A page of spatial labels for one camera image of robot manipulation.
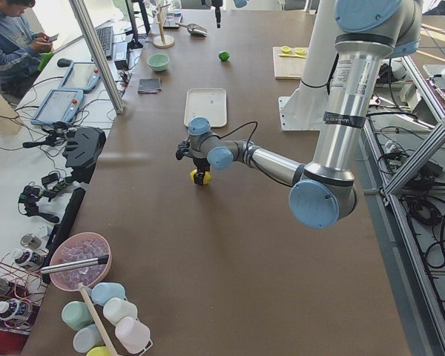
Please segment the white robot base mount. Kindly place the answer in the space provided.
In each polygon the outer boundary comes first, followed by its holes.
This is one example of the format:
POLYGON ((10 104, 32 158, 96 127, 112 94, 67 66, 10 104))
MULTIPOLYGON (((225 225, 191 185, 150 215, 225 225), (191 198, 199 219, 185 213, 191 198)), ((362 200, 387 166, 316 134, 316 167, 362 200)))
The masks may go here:
POLYGON ((337 55, 334 4, 334 0, 319 2, 299 87, 292 95, 279 98, 280 125, 284 131, 318 131, 322 127, 329 98, 327 83, 337 55))

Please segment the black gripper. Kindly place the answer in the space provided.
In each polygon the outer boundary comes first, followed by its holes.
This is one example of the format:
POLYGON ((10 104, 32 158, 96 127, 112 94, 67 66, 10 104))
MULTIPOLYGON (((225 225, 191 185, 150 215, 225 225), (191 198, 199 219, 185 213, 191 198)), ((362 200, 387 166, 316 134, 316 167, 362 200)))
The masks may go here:
POLYGON ((197 169, 192 171, 192 181, 196 185, 205 184, 205 172, 210 171, 210 163, 206 158, 193 158, 197 169))

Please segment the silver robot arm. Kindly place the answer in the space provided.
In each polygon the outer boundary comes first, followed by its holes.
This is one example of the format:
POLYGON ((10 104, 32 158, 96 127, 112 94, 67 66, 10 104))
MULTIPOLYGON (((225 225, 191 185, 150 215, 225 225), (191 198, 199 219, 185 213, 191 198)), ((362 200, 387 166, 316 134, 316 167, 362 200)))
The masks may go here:
POLYGON ((381 62, 414 53, 420 41, 421 1, 336 1, 334 40, 337 64, 312 161, 308 164, 267 151, 250 139, 227 141, 206 118, 188 123, 188 138, 176 158, 191 158, 193 181, 203 184, 211 168, 243 162, 290 187, 289 206, 310 228, 328 228, 351 214, 357 204, 350 170, 366 121, 381 62))

